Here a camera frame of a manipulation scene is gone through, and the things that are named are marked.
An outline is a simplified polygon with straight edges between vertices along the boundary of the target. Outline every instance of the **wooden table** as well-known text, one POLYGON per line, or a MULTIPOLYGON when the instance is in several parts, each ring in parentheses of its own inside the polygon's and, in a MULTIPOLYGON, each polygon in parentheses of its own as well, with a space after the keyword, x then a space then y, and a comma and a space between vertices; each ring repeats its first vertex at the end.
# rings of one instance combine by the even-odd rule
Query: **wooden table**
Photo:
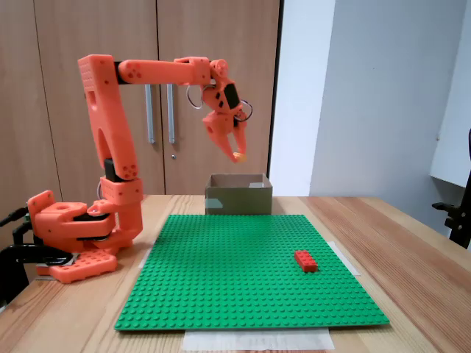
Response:
MULTIPOLYGON (((71 285, 35 280, 0 314, 0 352, 179 352, 183 332, 119 334, 113 325, 139 263, 171 213, 204 213, 203 196, 148 196, 144 230, 116 272, 71 285)), ((471 254, 374 198, 274 198, 334 240, 391 325, 332 329, 336 352, 471 352, 471 254)))

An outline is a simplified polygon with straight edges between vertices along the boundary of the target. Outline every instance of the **cardboard box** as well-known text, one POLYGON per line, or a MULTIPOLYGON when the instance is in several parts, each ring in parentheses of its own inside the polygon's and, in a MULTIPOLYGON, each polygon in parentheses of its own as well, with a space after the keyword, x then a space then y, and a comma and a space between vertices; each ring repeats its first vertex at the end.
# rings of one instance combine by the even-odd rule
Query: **cardboard box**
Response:
POLYGON ((212 174, 207 215, 271 215, 273 187, 265 174, 212 174))

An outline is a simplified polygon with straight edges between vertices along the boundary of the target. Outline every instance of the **green lego baseplate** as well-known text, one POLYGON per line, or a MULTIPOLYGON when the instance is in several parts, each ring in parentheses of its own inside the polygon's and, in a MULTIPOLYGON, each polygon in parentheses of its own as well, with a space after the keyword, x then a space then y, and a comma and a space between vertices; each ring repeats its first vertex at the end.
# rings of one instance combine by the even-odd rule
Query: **green lego baseplate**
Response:
POLYGON ((303 215, 170 215, 115 329, 387 323, 303 215), (311 254, 316 272, 302 271, 298 250, 311 254))

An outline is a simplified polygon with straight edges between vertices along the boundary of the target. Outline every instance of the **cabinet handle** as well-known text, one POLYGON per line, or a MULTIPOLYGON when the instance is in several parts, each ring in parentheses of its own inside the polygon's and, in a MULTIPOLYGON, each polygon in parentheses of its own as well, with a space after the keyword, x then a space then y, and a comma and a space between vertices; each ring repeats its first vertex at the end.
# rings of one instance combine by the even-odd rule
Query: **cabinet handle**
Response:
POLYGON ((175 125, 174 125, 174 86, 167 84, 167 113, 169 116, 169 142, 175 143, 175 125))
POLYGON ((149 143, 155 143, 154 137, 154 113, 152 112, 152 87, 151 85, 144 85, 146 88, 146 111, 147 111, 147 137, 149 143))

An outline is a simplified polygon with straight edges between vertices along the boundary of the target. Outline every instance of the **yellow object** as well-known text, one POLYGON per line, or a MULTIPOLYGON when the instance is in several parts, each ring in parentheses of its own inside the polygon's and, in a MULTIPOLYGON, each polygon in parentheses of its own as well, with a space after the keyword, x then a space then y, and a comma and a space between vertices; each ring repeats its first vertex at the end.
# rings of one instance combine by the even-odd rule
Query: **yellow object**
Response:
POLYGON ((247 156, 242 153, 234 152, 234 157, 237 159, 237 163, 243 163, 247 160, 247 156))

